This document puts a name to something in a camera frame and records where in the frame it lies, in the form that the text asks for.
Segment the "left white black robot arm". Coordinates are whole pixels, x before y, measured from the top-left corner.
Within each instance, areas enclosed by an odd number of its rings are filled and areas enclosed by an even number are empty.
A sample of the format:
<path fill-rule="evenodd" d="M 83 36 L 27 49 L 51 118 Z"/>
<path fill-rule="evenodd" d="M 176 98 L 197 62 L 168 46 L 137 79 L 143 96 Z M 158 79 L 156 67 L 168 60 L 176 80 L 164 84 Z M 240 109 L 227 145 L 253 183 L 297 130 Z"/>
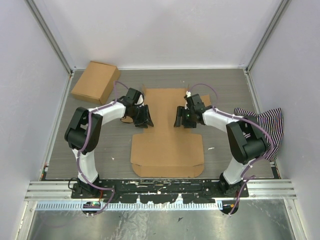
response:
<path fill-rule="evenodd" d="M 104 189 L 99 185 L 100 177 L 95 164 L 95 148 L 98 145 L 104 124 L 129 117 L 137 128 L 153 127 L 145 95 L 129 88 L 126 95 L 110 103 L 95 107 L 78 107 L 64 134 L 71 148 L 78 170 L 77 185 L 88 198 L 95 198 Z"/>

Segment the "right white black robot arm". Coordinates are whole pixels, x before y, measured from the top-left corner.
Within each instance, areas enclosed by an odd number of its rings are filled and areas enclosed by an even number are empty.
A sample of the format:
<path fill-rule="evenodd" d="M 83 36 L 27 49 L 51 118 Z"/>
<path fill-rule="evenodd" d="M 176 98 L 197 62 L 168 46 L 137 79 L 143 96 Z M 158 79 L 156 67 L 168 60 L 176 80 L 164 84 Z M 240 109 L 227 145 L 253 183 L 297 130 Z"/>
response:
<path fill-rule="evenodd" d="M 227 134 L 232 159 L 220 174 L 218 187 L 225 197 L 232 197 L 243 183 L 244 172 L 249 164 L 266 153 L 271 141 L 269 134 L 258 124 L 255 117 L 236 116 L 206 106 L 199 94 L 187 91 L 185 105 L 178 106 L 174 127 L 196 128 L 197 124 L 214 127 Z"/>

